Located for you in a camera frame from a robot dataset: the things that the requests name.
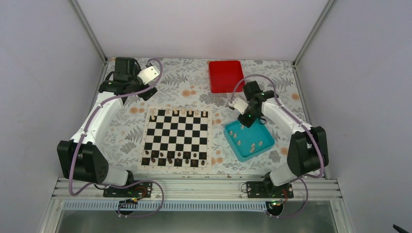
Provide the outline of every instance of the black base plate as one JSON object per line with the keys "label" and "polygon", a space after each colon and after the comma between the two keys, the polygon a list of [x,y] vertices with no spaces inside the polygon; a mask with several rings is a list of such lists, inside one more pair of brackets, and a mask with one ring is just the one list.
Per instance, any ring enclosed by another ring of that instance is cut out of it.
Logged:
{"label": "black base plate", "polygon": [[118,189],[118,188],[112,188],[109,187],[108,189],[105,189],[103,192],[103,197],[105,198],[135,198],[135,197],[139,197],[139,195],[142,195],[141,189],[137,189],[135,190],[135,188],[143,186],[146,188],[146,190],[149,188],[149,190],[147,190],[146,195],[144,196],[144,198],[149,198],[150,195],[152,194],[152,188],[153,188],[153,184],[151,182],[142,182],[142,183],[138,183],[135,186],[132,186],[130,188],[126,188],[126,189]]}
{"label": "black base plate", "polygon": [[268,194],[266,188],[262,181],[248,181],[246,182],[246,190],[248,198],[285,198],[285,194],[282,190],[285,190],[288,194],[288,198],[293,198],[293,191],[289,191],[289,188],[292,188],[290,183],[286,183],[284,185],[278,186],[276,188],[276,192]]}

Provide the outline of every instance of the red tray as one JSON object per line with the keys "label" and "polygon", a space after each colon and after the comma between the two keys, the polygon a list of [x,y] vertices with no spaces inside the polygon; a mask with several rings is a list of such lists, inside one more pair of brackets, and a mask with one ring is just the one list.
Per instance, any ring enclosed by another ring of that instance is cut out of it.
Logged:
{"label": "red tray", "polygon": [[[210,91],[212,93],[232,93],[241,79],[243,79],[243,71],[239,61],[209,62]],[[244,81],[236,92],[241,92],[243,86]]]}

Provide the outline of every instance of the table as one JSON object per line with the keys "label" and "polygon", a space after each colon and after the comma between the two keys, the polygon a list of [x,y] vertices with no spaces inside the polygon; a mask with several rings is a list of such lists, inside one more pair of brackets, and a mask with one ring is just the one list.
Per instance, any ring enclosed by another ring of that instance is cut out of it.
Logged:
{"label": "table", "polygon": [[[148,58],[137,58],[145,65]],[[208,107],[213,114],[212,170],[207,174],[263,175],[286,162],[289,140],[270,120],[266,127],[275,139],[275,146],[269,151],[246,162],[239,162],[223,135],[224,126],[237,119],[239,113],[230,110],[226,103],[230,93],[210,92],[208,62],[210,59],[164,58],[163,77],[156,86],[158,92],[148,101],[137,96],[129,97],[122,109],[113,118],[108,128],[103,154],[111,165],[120,166],[140,174],[194,174],[176,171],[142,171],[137,168],[141,135],[145,125],[146,109],[150,105],[173,107]],[[262,74],[273,78],[276,92],[284,104],[297,116],[305,120],[296,81],[289,61],[239,60],[244,76]],[[114,70],[115,58],[110,58],[106,74]],[[270,90],[270,84],[262,78],[256,80],[263,90]],[[244,99],[243,93],[235,97]]]}

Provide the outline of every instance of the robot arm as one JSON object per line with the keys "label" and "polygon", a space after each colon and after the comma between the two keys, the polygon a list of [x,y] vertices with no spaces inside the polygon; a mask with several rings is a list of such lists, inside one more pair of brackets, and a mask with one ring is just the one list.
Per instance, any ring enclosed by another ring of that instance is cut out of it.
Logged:
{"label": "robot arm", "polygon": [[[116,58],[115,71],[109,73],[105,81],[100,85],[96,103],[81,128],[73,135],[70,141],[60,141],[57,146],[57,154],[65,178],[69,178],[73,153],[81,135],[85,132],[86,123],[94,110],[101,106],[100,103],[113,96],[143,90],[149,87],[147,83],[158,75],[159,70],[155,66],[149,66],[141,70],[140,65],[134,58]],[[139,97],[148,100],[156,92],[157,90],[152,88],[145,93],[139,94]],[[104,133],[115,114],[126,102],[126,99],[127,97],[107,102],[93,117],[80,146],[79,155],[74,167],[74,180],[119,186],[126,185],[128,181],[133,181],[133,176],[130,177],[131,172],[109,165],[103,152],[99,150]]]}
{"label": "robot arm", "polygon": [[322,127],[313,127],[298,116],[275,97],[273,91],[263,92],[256,81],[243,87],[243,92],[249,102],[239,98],[233,101],[232,108],[240,112],[238,120],[250,127],[259,117],[266,116],[272,120],[290,139],[287,163],[265,175],[264,182],[269,186],[281,186],[308,172],[320,168],[319,156],[310,140],[309,130],[322,154],[324,166],[329,163],[326,143],[326,133]]}

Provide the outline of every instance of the gray floor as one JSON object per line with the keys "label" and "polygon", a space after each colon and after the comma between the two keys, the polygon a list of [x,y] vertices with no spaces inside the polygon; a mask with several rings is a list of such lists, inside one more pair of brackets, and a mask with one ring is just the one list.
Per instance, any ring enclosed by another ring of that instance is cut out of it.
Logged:
{"label": "gray floor", "polygon": [[[289,202],[283,215],[295,212],[302,203]],[[154,216],[119,218],[112,211],[64,211],[57,232],[87,233],[335,233],[328,201],[311,201],[298,216],[270,219],[256,212],[159,212]]]}

